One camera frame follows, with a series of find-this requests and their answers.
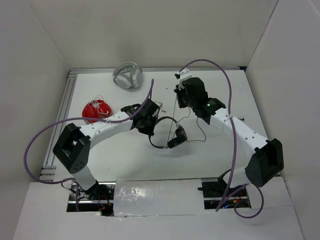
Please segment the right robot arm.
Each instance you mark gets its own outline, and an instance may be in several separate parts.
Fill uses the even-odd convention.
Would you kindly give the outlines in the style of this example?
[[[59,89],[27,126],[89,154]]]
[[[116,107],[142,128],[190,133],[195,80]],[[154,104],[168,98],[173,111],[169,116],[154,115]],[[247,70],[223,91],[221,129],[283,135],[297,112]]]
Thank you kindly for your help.
[[[284,169],[282,143],[276,138],[269,140],[230,115],[221,101],[208,96],[200,78],[179,81],[174,92],[180,108],[190,107],[197,117],[230,139],[236,136],[237,147],[248,157],[247,166],[237,167],[220,177],[220,194],[230,196],[236,187],[246,184],[261,188]]]

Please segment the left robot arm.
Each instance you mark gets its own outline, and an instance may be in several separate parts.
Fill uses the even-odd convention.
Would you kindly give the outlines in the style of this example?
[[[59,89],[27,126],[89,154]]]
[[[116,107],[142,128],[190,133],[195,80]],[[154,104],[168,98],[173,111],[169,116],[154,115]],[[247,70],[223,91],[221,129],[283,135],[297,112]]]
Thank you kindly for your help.
[[[102,190],[88,167],[90,150],[100,142],[132,129],[153,135],[161,108],[161,102],[147,99],[144,104],[124,106],[117,113],[95,123],[82,126],[70,123],[65,126],[52,152],[73,176],[86,199],[94,199]]]

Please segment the black headphones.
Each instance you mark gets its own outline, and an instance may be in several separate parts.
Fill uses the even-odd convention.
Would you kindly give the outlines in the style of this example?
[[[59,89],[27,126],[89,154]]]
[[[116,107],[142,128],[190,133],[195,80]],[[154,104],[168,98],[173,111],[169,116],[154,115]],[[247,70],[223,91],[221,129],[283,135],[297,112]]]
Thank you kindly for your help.
[[[154,148],[173,149],[175,147],[180,146],[181,144],[185,143],[188,140],[187,133],[186,133],[185,129],[182,127],[182,125],[180,125],[178,123],[178,121],[176,119],[174,119],[171,116],[163,116],[163,117],[158,118],[158,120],[155,122],[154,126],[156,126],[158,123],[160,123],[161,121],[164,121],[164,120],[171,120],[172,123],[175,124],[175,131],[173,134],[171,134],[172,130],[170,129],[167,143],[166,143],[166,145],[162,145],[162,146],[153,144],[152,139],[151,139],[152,135],[149,135],[148,136],[149,143]]]

